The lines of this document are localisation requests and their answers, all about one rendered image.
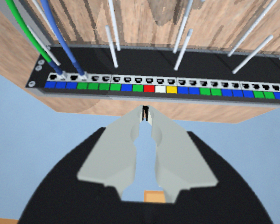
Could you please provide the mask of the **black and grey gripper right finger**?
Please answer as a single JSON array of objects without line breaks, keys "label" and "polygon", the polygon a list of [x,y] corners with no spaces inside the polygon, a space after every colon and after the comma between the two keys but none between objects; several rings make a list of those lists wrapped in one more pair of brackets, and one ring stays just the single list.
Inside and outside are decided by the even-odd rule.
[{"label": "black and grey gripper right finger", "polygon": [[188,189],[195,204],[217,209],[241,224],[274,224],[244,178],[196,134],[150,105],[145,116],[156,142],[155,177],[165,203],[174,203],[179,191]]}]

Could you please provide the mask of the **green cable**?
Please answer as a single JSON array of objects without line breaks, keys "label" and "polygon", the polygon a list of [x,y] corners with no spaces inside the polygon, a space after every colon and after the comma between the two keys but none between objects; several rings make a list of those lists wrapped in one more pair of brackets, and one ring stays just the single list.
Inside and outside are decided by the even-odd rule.
[{"label": "green cable", "polygon": [[8,4],[12,14],[14,15],[15,19],[19,23],[22,30],[25,32],[27,37],[30,39],[30,41],[33,43],[33,45],[37,48],[37,50],[42,54],[42,56],[47,60],[48,64],[51,67],[56,67],[56,63],[47,55],[47,53],[44,51],[44,49],[40,46],[40,44],[37,42],[27,25],[25,24],[24,20],[22,19],[15,3],[13,0],[5,0]]}]

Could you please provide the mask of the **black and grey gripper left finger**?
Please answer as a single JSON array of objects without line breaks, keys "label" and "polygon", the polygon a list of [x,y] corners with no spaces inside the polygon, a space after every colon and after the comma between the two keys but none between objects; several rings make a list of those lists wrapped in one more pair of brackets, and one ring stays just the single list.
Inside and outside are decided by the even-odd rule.
[{"label": "black and grey gripper left finger", "polygon": [[123,190],[135,179],[133,142],[144,121],[143,110],[140,105],[100,127],[67,153],[38,185],[17,224],[46,224],[75,205],[101,200],[105,186],[114,186],[122,199]]}]

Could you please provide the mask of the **blue cable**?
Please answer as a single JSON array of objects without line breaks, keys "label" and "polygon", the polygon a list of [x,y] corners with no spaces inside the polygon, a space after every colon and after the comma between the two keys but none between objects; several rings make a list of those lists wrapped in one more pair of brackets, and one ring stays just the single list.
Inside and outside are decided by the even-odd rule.
[{"label": "blue cable", "polygon": [[80,64],[78,63],[78,61],[75,59],[75,57],[73,56],[72,52],[70,51],[68,45],[66,44],[62,34],[59,31],[59,28],[54,20],[54,17],[52,15],[51,9],[49,7],[49,3],[48,0],[40,0],[42,7],[44,9],[44,12],[46,14],[46,17],[56,35],[56,37],[58,38],[59,42],[61,43],[62,47],[64,48],[65,52],[67,53],[67,55],[69,56],[69,58],[72,61],[72,64],[74,65],[75,68],[79,68]]}]

